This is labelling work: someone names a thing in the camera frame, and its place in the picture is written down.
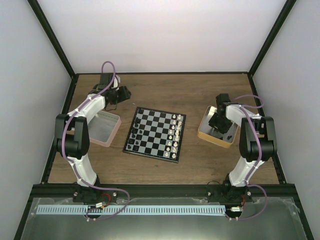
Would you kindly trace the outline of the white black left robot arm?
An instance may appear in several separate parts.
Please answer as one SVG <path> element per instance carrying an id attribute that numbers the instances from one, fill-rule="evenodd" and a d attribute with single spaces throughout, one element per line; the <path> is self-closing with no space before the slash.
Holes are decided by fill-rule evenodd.
<path id="1" fill-rule="evenodd" d="M 90 148 L 89 123 L 107 105 L 117 105 L 130 99 L 131 92 L 126 86 L 120 86 L 115 73 L 101 73 L 86 99 L 67 114 L 59 114 L 55 119 L 53 146 L 56 152 L 70 164 L 76 182 L 86 187 L 84 195 L 89 201 L 97 202 L 102 191 L 113 188 L 100 186 L 98 175 L 94 172 L 88 151 Z"/>

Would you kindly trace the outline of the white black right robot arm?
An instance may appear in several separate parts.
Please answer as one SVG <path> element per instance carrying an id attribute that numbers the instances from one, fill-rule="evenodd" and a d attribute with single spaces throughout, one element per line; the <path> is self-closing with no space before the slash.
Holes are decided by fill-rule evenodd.
<path id="1" fill-rule="evenodd" d="M 228 131 L 232 126 L 240 128 L 240 158 L 222 183 L 223 198 L 232 202 L 245 188 L 253 186 L 249 184 L 250 178 L 277 152 L 275 122 L 270 116 L 247 110 L 248 105 L 231 101 L 227 93 L 217 95 L 215 100 L 216 111 L 208 121 L 213 130 L 212 143 L 226 148 Z"/>

